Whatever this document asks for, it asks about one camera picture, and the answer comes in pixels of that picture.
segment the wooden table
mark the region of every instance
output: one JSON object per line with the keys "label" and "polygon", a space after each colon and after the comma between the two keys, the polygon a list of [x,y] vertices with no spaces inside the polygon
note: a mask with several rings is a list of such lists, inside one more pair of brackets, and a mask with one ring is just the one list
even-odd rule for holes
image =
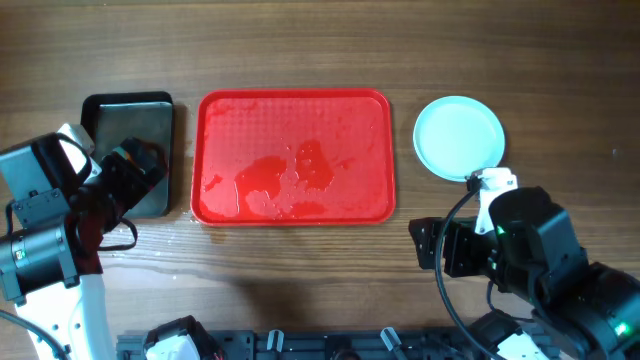
{"label": "wooden table", "polygon": [[[166,90],[177,103],[173,209],[138,222],[134,250],[102,256],[114,337],[188,314],[210,329],[258,331],[450,324],[407,223],[445,215],[464,193],[412,147],[420,110],[451,94],[496,112],[504,165],[569,210],[591,259],[640,275],[637,3],[136,2],[154,1],[0,8],[0,147],[78,122],[95,93]],[[215,89],[259,87],[382,91],[393,106],[393,217],[366,227],[199,225],[189,210],[197,105]],[[9,198],[5,186],[0,200]],[[465,318],[487,311],[485,284],[448,281]],[[4,359],[35,356],[25,331],[4,323],[0,348]]]}

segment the light blue plate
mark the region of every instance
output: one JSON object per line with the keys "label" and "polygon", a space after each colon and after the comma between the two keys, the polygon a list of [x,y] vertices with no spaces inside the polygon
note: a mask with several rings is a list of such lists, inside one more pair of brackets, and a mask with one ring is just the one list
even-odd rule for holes
{"label": "light blue plate", "polygon": [[413,129],[413,146],[431,172],[464,182],[472,172],[500,163],[505,137],[500,121],[484,104],[447,96],[422,110]]}

